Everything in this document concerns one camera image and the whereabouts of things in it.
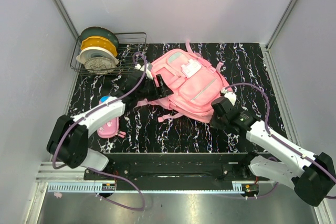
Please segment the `pink school backpack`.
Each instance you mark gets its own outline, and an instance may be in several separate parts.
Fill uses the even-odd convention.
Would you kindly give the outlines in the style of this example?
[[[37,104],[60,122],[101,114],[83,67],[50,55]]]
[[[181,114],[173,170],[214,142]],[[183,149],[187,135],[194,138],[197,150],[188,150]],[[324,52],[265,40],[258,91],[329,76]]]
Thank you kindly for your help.
[[[209,123],[214,112],[211,103],[221,96],[222,88],[229,86],[220,73],[223,63],[213,67],[201,54],[191,49],[189,41],[185,45],[186,50],[170,50],[152,62],[152,75],[160,74],[174,94],[154,101],[144,99],[137,106],[159,105],[177,112],[159,117],[159,122],[186,116]]]

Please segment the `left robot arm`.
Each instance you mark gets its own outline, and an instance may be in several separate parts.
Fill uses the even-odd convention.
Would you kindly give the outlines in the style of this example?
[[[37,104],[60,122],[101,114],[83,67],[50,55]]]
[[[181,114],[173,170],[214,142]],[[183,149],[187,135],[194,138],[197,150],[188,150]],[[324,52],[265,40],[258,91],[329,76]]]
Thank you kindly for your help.
[[[148,77],[145,72],[135,70],[104,102],[76,116],[60,116],[47,144],[47,151],[53,156],[53,168],[81,166],[95,170],[95,174],[103,180],[109,179],[113,175],[113,167],[104,154],[89,148],[89,137],[138,102],[155,101],[173,93],[161,75]]]

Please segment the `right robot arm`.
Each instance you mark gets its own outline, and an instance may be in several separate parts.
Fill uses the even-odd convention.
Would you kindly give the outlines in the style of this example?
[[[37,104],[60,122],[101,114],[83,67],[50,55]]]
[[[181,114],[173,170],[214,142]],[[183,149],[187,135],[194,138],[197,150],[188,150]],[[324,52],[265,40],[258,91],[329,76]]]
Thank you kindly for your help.
[[[186,116],[245,137],[280,160],[277,163],[253,154],[248,162],[238,167],[242,179],[257,176],[274,180],[293,189],[311,206],[318,206],[323,199],[329,198],[328,193],[335,186],[332,158],[326,153],[317,155],[308,151],[272,130],[268,126],[270,103],[263,91],[260,93],[266,101],[266,115],[262,120],[248,110],[235,107],[237,97],[232,88],[244,86],[244,83],[214,89],[210,86],[198,88],[187,80],[186,94],[182,93],[181,86],[166,85],[160,75],[156,76],[154,84],[163,90],[160,106],[176,111],[174,115],[161,117],[160,122]]]

